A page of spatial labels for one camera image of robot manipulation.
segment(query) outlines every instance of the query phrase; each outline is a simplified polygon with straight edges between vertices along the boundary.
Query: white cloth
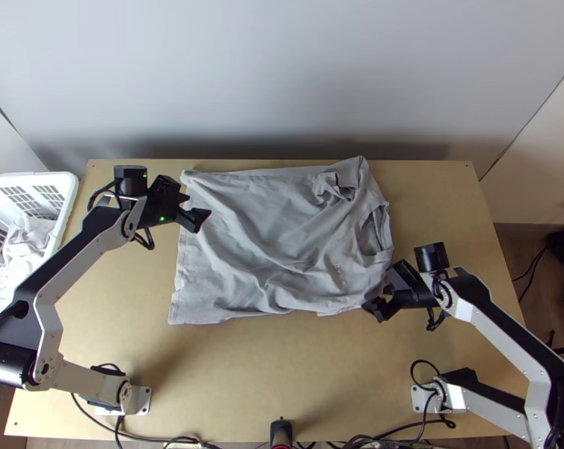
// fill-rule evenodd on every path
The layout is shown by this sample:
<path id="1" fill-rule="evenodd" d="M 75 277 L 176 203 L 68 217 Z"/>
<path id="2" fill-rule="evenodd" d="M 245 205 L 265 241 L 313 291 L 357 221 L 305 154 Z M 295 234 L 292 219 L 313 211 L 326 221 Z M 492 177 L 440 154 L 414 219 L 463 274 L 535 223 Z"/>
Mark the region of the white cloth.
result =
<path id="1" fill-rule="evenodd" d="M 4 265 L 0 267 L 0 312 L 10 303 L 14 290 L 43 262 L 43 254 L 55 226 L 52 220 L 20 216 L 8 230 Z"/>
<path id="2" fill-rule="evenodd" d="M 170 324 L 338 314 L 381 284 L 393 250 L 388 203 L 363 157 L 181 180 L 190 205 L 212 214 L 198 234 L 180 233 Z"/>

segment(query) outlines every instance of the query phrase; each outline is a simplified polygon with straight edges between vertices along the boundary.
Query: mdf board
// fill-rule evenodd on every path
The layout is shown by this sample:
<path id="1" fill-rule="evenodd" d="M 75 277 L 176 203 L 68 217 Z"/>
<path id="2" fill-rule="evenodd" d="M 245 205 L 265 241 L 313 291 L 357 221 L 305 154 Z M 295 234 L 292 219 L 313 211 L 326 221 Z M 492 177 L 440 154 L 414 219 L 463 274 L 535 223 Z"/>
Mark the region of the mdf board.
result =
<path id="1" fill-rule="evenodd" d="M 117 164 L 146 165 L 151 181 L 157 174 L 179 179 L 186 168 L 230 171 L 332 162 L 91 160 L 65 241 L 79 232 L 88 198 L 113 179 Z M 477 274 L 495 301 L 522 322 L 473 166 L 370 161 L 370 167 L 390 202 L 394 259 L 415 264 L 413 247 L 444 241 L 451 263 Z M 263 441 L 270 422 L 284 416 L 302 441 L 375 435 L 421 419 L 411 407 L 408 375 L 418 358 L 441 371 L 471 367 L 482 382 L 514 394 L 527 389 L 525 378 L 468 324 L 447 320 L 427 332 L 425 310 L 402 311 L 383 324 L 356 310 L 326 318 L 292 312 L 217 325 L 169 326 L 179 233 L 175 224 L 157 227 L 154 251 L 131 243 L 104 254 L 57 304 L 67 360 L 84 366 L 114 362 L 139 385 L 153 387 L 150 413 L 126 418 L 130 432 Z M 418 374 L 422 381 L 432 375 L 423 369 Z M 430 425 L 426 438 L 503 433 L 473 415 L 455 419 L 455 430 Z M 113 426 L 114 419 L 106 421 Z M 83 416 L 63 391 L 17 391 L 6 433 L 113 438 Z"/>

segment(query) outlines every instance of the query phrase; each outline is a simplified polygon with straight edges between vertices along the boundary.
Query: white laundry basket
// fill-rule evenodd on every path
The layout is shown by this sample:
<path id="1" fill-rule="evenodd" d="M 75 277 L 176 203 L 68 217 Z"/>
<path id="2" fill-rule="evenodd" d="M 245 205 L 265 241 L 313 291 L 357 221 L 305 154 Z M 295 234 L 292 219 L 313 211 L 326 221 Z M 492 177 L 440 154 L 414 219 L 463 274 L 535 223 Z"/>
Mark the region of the white laundry basket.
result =
<path id="1" fill-rule="evenodd" d="M 56 220 L 43 259 L 58 250 L 78 187 L 76 176 L 65 171 L 0 175 L 0 266 L 7 228 L 19 216 Z"/>

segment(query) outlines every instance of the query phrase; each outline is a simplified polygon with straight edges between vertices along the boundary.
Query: floor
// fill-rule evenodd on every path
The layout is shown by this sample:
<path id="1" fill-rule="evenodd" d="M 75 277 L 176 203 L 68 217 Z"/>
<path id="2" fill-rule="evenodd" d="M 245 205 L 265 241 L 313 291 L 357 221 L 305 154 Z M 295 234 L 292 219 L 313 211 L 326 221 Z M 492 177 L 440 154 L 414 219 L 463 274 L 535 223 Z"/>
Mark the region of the floor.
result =
<path id="1" fill-rule="evenodd" d="M 544 245 L 543 236 L 537 231 L 499 230 L 498 237 L 502 245 L 506 263 L 512 277 L 525 271 L 530 261 Z M 525 288 L 527 280 L 518 281 L 515 289 L 518 294 Z M 532 287 L 527 292 L 521 309 L 528 329 L 542 340 L 547 340 L 551 329 L 556 329 L 554 347 L 564 346 L 564 267 L 549 253 L 542 258 Z M 529 445 L 516 437 L 479 439 L 435 440 L 434 445 L 450 449 L 522 449 Z M 161 445 L 149 445 L 135 442 L 123 442 L 127 449 L 158 448 Z M 229 443 L 224 449 L 253 449 L 256 443 Z M 27 449 L 113 449 L 114 442 L 28 439 Z M 316 449 L 327 446 L 318 444 Z"/>

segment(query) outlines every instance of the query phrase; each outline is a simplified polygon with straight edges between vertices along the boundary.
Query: black cable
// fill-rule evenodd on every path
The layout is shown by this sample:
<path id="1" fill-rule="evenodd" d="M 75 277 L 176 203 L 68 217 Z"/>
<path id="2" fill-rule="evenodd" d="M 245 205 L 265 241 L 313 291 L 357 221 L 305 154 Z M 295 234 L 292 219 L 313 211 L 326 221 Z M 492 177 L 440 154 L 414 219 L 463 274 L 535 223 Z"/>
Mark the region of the black cable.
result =
<path id="1" fill-rule="evenodd" d="M 368 445 L 370 443 L 391 443 L 392 445 L 395 445 L 399 448 L 410 448 L 411 447 L 411 443 L 408 442 L 398 442 L 395 440 L 391 440 L 391 439 L 383 439 L 383 440 L 377 440 L 374 439 L 372 436 L 369 435 L 355 435 L 353 436 L 350 440 L 348 440 L 344 446 L 342 446 L 341 449 L 353 449 L 353 448 L 360 448 L 364 445 Z"/>
<path id="2" fill-rule="evenodd" d="M 98 368 L 103 368 L 103 367 L 112 367 L 114 368 L 116 371 L 120 371 L 122 372 L 122 370 L 118 367 L 118 365 L 116 365 L 115 363 L 102 363 L 101 365 L 97 365 Z"/>
<path id="3" fill-rule="evenodd" d="M 413 380 L 413 383 L 418 386 L 419 388 L 421 388 L 422 390 L 425 391 L 436 391 L 435 388 L 432 387 L 424 387 L 423 385 L 421 385 L 416 379 L 415 379 L 415 367 L 419 364 L 426 364 L 428 366 L 430 366 L 435 372 L 436 372 L 436 376 L 440 376 L 440 370 L 436 367 L 436 365 L 434 365 L 432 362 L 427 361 L 423 358 L 418 358 L 416 361 L 414 361 L 413 363 L 411 363 L 411 368 L 409 368 L 409 373 L 411 374 L 411 379 Z"/>
<path id="4" fill-rule="evenodd" d="M 538 262 L 536 262 L 536 265 L 533 266 L 533 270 L 531 270 L 530 280 L 527 282 L 527 285 L 525 286 L 523 292 L 519 296 L 519 302 L 523 301 L 523 298 L 525 297 L 525 293 L 527 293 L 527 291 L 530 289 L 531 284 L 533 283 L 533 277 L 536 275 L 536 269 L 538 268 L 538 264 L 539 264 L 539 259 Z"/>
<path id="5" fill-rule="evenodd" d="M 415 443 L 418 443 L 419 440 L 421 440 L 421 437 L 423 436 L 423 432 L 425 432 L 425 430 L 426 430 L 427 409 L 429 407 L 429 404 L 432 402 L 432 399 L 434 399 L 436 396 L 438 396 L 438 393 L 430 394 L 429 397 L 427 398 L 426 406 L 423 407 L 423 417 L 421 419 L 421 429 L 419 430 L 419 433 L 417 434 L 415 439 L 408 442 L 410 445 L 414 445 Z"/>
<path id="6" fill-rule="evenodd" d="M 525 270 L 525 273 L 523 273 L 520 276 L 517 276 L 516 278 L 512 279 L 511 282 L 516 282 L 519 279 L 523 279 L 525 276 L 527 276 L 529 274 L 529 272 L 533 269 L 534 266 L 536 266 L 539 262 L 539 260 L 542 258 L 542 256 L 544 255 L 544 253 L 546 252 L 546 248 L 547 246 L 544 246 L 544 248 L 542 248 L 538 254 L 536 254 L 536 256 L 531 260 L 530 265 L 527 267 L 527 269 Z"/>
<path id="7" fill-rule="evenodd" d="M 147 236 L 147 240 L 145 240 L 139 233 L 135 233 L 133 239 L 136 242 L 139 242 L 141 246 L 151 251 L 152 249 L 155 249 L 156 244 L 153 241 L 153 236 L 151 235 L 151 231 L 149 230 L 149 228 L 146 227 L 144 231 L 145 231 L 145 235 Z"/>
<path id="8" fill-rule="evenodd" d="M 374 436 L 373 439 L 382 440 L 387 436 L 392 435 L 393 433 L 398 433 L 402 430 L 411 429 L 412 427 L 419 427 L 422 423 L 423 423 L 422 421 L 418 421 L 416 423 L 410 423 L 410 424 L 405 424 L 404 426 L 395 427 L 392 430 L 388 430 L 387 432 L 380 433 L 379 435 Z M 454 429 L 456 427 L 456 423 L 454 421 L 441 419 L 441 418 L 426 421 L 426 425 L 428 424 L 445 424 L 449 429 Z"/>
<path id="9" fill-rule="evenodd" d="M 0 326 L 10 317 L 17 317 L 19 314 L 28 310 L 28 303 L 25 301 L 18 301 L 10 307 L 5 308 L 0 312 Z"/>
<path id="10" fill-rule="evenodd" d="M 109 184 L 106 184 L 101 189 L 99 189 L 95 193 L 93 193 L 91 195 L 91 197 L 89 198 L 89 202 L 87 203 L 87 212 L 89 212 L 91 209 L 93 209 L 93 206 L 95 205 L 95 200 L 102 193 L 111 193 L 116 198 L 116 201 L 118 202 L 119 208 L 123 209 L 122 200 L 120 199 L 120 195 L 117 192 L 117 184 L 120 181 L 121 181 L 120 178 L 116 178 L 113 181 L 111 181 Z M 110 190 L 112 187 L 115 187 L 114 192 L 112 192 Z"/>
<path id="11" fill-rule="evenodd" d="M 122 443 L 120 443 L 120 437 L 118 435 L 122 421 L 124 421 L 124 415 L 118 416 L 118 419 L 116 420 L 116 428 L 114 429 L 114 438 L 116 440 L 116 446 L 118 446 L 118 449 L 123 449 Z"/>
<path id="12" fill-rule="evenodd" d="M 529 267 L 525 270 L 525 273 L 523 273 L 521 276 L 518 276 L 517 278 L 512 280 L 513 282 L 518 281 L 519 279 L 522 279 L 525 276 L 527 276 L 527 273 L 529 273 L 531 271 L 531 275 L 530 275 L 529 280 L 527 281 L 527 285 L 525 286 L 525 288 L 523 289 L 523 292 L 521 292 L 521 295 L 519 296 L 519 302 L 523 301 L 523 298 L 525 297 L 525 295 L 527 294 L 527 292 L 531 288 L 531 284 L 533 283 L 533 278 L 536 275 L 536 270 L 538 268 L 539 262 L 542 259 L 542 256 L 545 254 L 546 249 L 548 249 L 548 244 L 544 245 L 544 248 L 542 248 L 540 250 L 540 252 L 538 254 L 536 254 L 536 256 L 531 261 L 531 264 L 529 265 Z"/>
<path id="13" fill-rule="evenodd" d="M 516 278 L 512 279 L 512 282 L 518 281 L 519 279 L 523 279 L 525 276 L 527 276 L 527 274 L 533 269 L 533 267 L 539 262 L 539 260 L 542 258 L 542 256 L 544 255 L 546 248 L 548 246 L 545 245 L 544 248 L 542 248 L 538 254 L 536 254 L 536 256 L 531 260 L 530 265 L 527 267 L 527 269 L 525 270 L 525 273 L 523 273 L 520 276 L 517 276 Z"/>
<path id="14" fill-rule="evenodd" d="M 563 419 L 563 407 L 564 407 L 564 396 L 563 396 L 563 382 L 557 380 L 557 411 L 554 414 L 554 422 L 552 423 L 552 428 L 546 437 L 545 447 L 548 449 L 554 449 L 557 445 L 558 438 L 560 436 L 560 430 L 562 426 Z"/>
<path id="15" fill-rule="evenodd" d="M 440 288 L 442 287 L 447 297 L 447 303 L 445 307 L 451 308 L 453 306 L 453 296 L 450 294 L 450 289 L 446 286 L 446 284 L 442 283 L 442 279 L 441 279 L 442 275 L 446 275 L 446 272 L 444 271 L 439 272 L 432 279 L 432 294 L 436 299 L 440 299 L 441 301 L 444 301 L 444 296 L 442 296 L 442 292 L 440 290 Z M 428 320 L 427 320 L 426 330 L 430 332 L 435 331 L 447 317 L 447 313 L 444 310 L 442 310 L 438 315 L 438 319 L 435 319 L 434 309 L 431 307 L 427 308 L 427 314 L 428 314 Z"/>
<path id="16" fill-rule="evenodd" d="M 110 432 L 110 433 L 115 432 L 115 429 L 112 429 L 110 426 L 106 426 L 104 423 L 102 423 L 101 421 L 98 421 L 96 418 L 91 416 L 85 409 L 83 409 L 80 402 L 74 396 L 74 393 L 70 393 L 70 396 L 72 397 L 72 400 L 74 401 L 76 407 L 79 409 L 79 411 L 83 415 L 85 415 L 87 418 L 89 418 L 91 421 L 93 421 L 99 427 L 102 427 L 103 429 L 107 430 L 108 432 Z M 191 436 L 177 436 L 177 437 L 174 437 L 172 439 L 165 439 L 165 438 L 158 438 L 158 437 L 147 438 L 147 437 L 144 437 L 144 436 L 133 435 L 133 434 L 128 433 L 128 432 L 121 432 L 119 429 L 118 429 L 118 436 L 122 436 L 124 438 L 135 440 L 137 442 L 164 443 L 164 444 L 172 444 L 172 443 L 179 442 L 179 443 L 190 443 L 192 445 L 202 444 L 209 449 L 220 449 L 219 446 L 216 446 L 212 443 L 202 442 L 201 440 L 198 440 L 198 439 L 193 438 Z"/>

